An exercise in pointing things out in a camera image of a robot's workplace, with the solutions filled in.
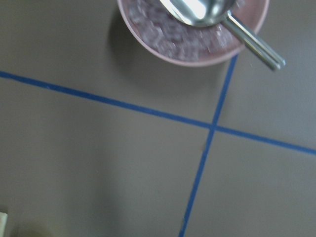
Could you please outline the wooden cutting board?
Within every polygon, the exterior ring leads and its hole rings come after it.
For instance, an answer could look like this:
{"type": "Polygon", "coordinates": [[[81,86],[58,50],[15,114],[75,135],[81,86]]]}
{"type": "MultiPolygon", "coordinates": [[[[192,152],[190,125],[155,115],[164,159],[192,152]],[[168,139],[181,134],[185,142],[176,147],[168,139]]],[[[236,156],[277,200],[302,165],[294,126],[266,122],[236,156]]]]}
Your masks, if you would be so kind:
{"type": "Polygon", "coordinates": [[[0,237],[4,237],[5,228],[7,224],[7,218],[8,218],[7,213],[3,213],[3,212],[0,213],[0,237]]]}

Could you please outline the pink bowl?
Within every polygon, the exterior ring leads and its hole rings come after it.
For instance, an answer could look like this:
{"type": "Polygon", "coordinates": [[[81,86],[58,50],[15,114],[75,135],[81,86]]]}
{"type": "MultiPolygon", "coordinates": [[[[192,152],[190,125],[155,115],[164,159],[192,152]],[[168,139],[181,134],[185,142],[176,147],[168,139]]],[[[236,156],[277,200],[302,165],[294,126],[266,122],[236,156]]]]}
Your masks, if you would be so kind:
{"type": "Polygon", "coordinates": [[[223,25],[196,28],[176,20],[158,0],[119,0],[135,39],[156,57],[180,66],[205,67],[229,60],[245,46],[223,25]]]}

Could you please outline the lower yellow lemon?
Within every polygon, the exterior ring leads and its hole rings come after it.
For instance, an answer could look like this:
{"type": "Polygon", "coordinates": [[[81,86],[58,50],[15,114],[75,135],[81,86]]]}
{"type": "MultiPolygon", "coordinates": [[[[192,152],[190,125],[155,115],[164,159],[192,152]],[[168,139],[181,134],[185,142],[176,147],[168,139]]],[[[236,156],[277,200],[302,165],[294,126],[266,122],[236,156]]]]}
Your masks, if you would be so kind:
{"type": "Polygon", "coordinates": [[[42,233],[36,230],[22,230],[17,234],[17,237],[49,237],[50,234],[42,233]]]}

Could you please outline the metal scoop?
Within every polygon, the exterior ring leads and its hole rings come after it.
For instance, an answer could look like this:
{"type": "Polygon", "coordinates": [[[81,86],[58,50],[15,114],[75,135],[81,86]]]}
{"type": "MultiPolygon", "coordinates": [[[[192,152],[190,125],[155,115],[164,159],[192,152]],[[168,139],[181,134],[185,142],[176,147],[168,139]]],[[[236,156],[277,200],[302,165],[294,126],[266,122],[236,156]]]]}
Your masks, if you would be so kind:
{"type": "Polygon", "coordinates": [[[161,4],[175,19],[188,26],[222,24],[273,71],[286,65],[283,57],[234,16],[235,0],[162,0],[161,4]]]}

